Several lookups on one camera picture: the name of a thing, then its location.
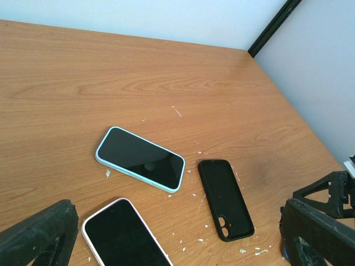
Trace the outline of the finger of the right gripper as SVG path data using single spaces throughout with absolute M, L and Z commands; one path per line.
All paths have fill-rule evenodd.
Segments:
M 320 191 L 328 192 L 326 202 L 307 198 Z M 293 198 L 334 219 L 354 218 L 354 178 L 347 171 L 331 172 L 320 180 L 294 191 Z

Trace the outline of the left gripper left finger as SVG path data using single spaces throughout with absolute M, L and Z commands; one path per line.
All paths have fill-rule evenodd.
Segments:
M 1 232 L 1 265 L 68 265 L 78 234 L 75 205 L 63 199 Z

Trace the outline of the black phone case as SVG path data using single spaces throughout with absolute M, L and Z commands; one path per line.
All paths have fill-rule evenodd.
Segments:
M 230 163 L 202 160 L 197 168 L 220 239 L 231 242 L 252 236 L 255 228 Z

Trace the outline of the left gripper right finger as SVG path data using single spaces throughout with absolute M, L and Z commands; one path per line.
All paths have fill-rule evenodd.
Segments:
M 280 233 L 291 265 L 354 265 L 354 229 L 298 199 L 281 208 Z

